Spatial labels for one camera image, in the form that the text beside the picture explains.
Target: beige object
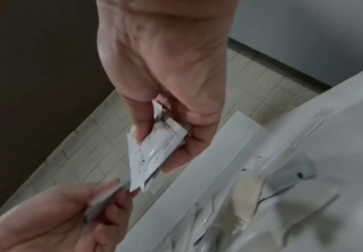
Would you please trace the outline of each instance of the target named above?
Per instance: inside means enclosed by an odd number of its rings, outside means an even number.
[[[235,183],[231,195],[235,216],[247,222],[253,218],[263,184],[264,179],[257,177],[241,177]]]

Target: person's left hand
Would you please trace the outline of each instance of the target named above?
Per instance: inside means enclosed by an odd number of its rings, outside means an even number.
[[[0,217],[0,252],[113,252],[126,235],[134,195],[118,192],[92,224],[83,214],[90,200],[118,183],[59,186],[16,206]]]

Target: gray wall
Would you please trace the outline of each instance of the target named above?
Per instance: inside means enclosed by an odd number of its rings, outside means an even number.
[[[363,70],[363,0],[242,0],[230,37],[335,86]]]
[[[94,1],[0,1],[0,206],[113,90]]]

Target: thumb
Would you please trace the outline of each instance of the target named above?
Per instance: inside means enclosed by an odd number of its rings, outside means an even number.
[[[154,124],[152,102],[137,101],[125,96],[123,96],[123,101],[132,118],[133,125],[136,127],[133,138],[138,141],[144,140],[151,133]]]

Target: tiled floor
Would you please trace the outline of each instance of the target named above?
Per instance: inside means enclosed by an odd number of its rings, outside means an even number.
[[[227,97],[219,129],[236,110],[261,125],[267,124],[321,92],[307,87],[315,88],[309,78],[285,70],[273,60],[230,41],[227,49]],[[0,209],[0,215],[54,185],[92,183],[128,176],[125,135],[131,125],[114,91],[10,197]],[[135,198],[130,227],[185,167],[172,174],[161,174],[151,188],[153,195],[140,193]]]

